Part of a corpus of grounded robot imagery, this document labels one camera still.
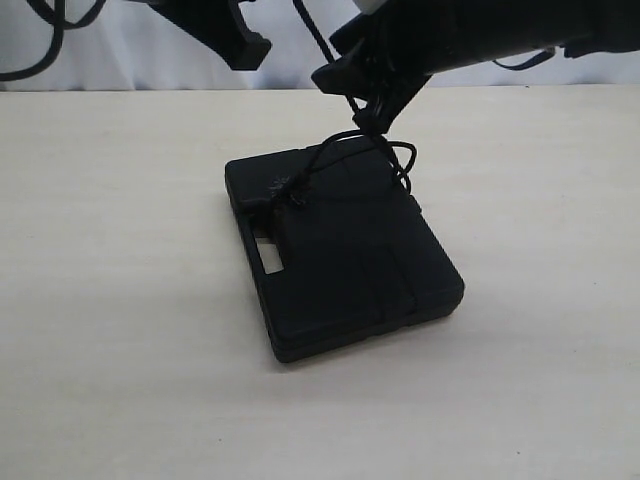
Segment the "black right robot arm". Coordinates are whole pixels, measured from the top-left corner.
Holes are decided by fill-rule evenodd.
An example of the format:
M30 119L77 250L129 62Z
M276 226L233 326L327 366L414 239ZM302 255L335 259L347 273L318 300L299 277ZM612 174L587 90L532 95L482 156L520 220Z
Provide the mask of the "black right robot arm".
M561 47L567 58L639 48L636 1L386 1L330 38L338 60L312 75L365 101L355 123L385 133L438 73Z

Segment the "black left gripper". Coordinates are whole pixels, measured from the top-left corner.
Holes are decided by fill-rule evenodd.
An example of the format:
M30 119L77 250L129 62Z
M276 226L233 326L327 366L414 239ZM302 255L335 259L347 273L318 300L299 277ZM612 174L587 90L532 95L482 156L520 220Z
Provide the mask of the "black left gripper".
M232 70L258 70L272 43L255 32L240 32L231 1L147 1L166 20L212 50Z

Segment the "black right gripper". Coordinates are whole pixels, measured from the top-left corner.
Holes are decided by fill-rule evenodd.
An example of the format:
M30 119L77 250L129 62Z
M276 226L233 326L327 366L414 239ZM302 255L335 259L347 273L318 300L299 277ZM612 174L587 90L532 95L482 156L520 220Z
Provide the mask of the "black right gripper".
M426 81L460 60L455 1L388 1L334 35L341 57L311 75L324 94L359 98L364 133L386 133Z

